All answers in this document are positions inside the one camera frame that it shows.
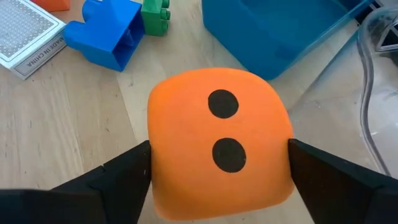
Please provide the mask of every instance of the deck of cards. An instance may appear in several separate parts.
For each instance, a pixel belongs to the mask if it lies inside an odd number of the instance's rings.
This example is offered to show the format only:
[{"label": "deck of cards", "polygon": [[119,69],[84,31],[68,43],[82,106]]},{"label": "deck of cards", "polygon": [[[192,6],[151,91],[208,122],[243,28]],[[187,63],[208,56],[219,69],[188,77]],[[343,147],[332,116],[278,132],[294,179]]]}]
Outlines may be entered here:
[{"label": "deck of cards", "polygon": [[29,0],[0,0],[0,64],[25,80],[64,48],[64,27]]}]

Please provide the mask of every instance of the toy block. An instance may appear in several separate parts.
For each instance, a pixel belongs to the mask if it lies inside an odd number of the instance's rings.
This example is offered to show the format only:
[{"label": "toy block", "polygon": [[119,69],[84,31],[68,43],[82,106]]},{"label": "toy block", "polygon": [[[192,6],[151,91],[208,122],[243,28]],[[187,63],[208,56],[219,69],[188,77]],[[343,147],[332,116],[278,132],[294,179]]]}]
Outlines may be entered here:
[{"label": "toy block", "polygon": [[144,0],[141,14],[147,35],[163,36],[169,29],[170,0]]},{"label": "toy block", "polygon": [[87,0],[85,23],[70,22],[65,42],[90,62],[121,72],[144,36],[140,10],[141,4],[129,0]]},{"label": "toy block", "polygon": [[206,68],[163,81],[150,93],[148,133],[155,210],[166,219],[265,208],[293,191],[293,127],[277,93],[252,73]]},{"label": "toy block", "polygon": [[70,0],[31,0],[48,12],[70,9]]}]

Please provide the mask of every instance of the wooden table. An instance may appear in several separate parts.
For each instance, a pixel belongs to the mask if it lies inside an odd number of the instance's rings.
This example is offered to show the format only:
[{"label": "wooden table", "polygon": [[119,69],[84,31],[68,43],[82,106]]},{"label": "wooden table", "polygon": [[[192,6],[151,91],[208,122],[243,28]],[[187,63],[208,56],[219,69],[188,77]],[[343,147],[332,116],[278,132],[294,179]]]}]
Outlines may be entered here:
[{"label": "wooden table", "polygon": [[[81,20],[83,0],[54,13]],[[26,81],[0,68],[0,188],[51,189],[147,139],[147,98],[155,84],[186,70],[243,68],[202,23],[200,0],[173,0],[165,37],[143,38],[122,73],[65,48]],[[356,30],[348,24],[271,81],[290,108]],[[141,223],[156,216],[149,192]],[[198,223],[312,223],[299,194],[282,205]]]}]

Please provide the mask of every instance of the orange object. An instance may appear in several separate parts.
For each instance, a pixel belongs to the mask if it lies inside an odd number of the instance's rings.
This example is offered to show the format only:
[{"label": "orange object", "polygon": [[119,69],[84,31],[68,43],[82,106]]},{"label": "orange object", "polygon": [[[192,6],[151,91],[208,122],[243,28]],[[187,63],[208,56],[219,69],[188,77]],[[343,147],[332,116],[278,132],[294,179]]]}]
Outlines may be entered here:
[{"label": "orange object", "polygon": [[277,93],[231,68],[185,72],[158,84],[148,104],[157,213],[194,220],[269,207],[293,191],[293,137]]},{"label": "orange object", "polygon": [[48,12],[70,9],[70,0],[31,0]]}]

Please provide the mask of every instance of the blue lego brick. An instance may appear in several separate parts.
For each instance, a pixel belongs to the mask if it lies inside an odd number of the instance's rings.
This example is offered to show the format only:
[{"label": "blue lego brick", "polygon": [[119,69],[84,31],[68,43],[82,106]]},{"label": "blue lego brick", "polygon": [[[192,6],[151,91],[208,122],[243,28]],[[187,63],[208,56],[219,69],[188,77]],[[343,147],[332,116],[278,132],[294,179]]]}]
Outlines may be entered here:
[{"label": "blue lego brick", "polygon": [[71,21],[65,42],[90,62],[121,72],[144,36],[141,6],[130,0],[86,0],[85,23]]},{"label": "blue lego brick", "polygon": [[295,61],[373,0],[202,0],[205,27],[265,80]]}]

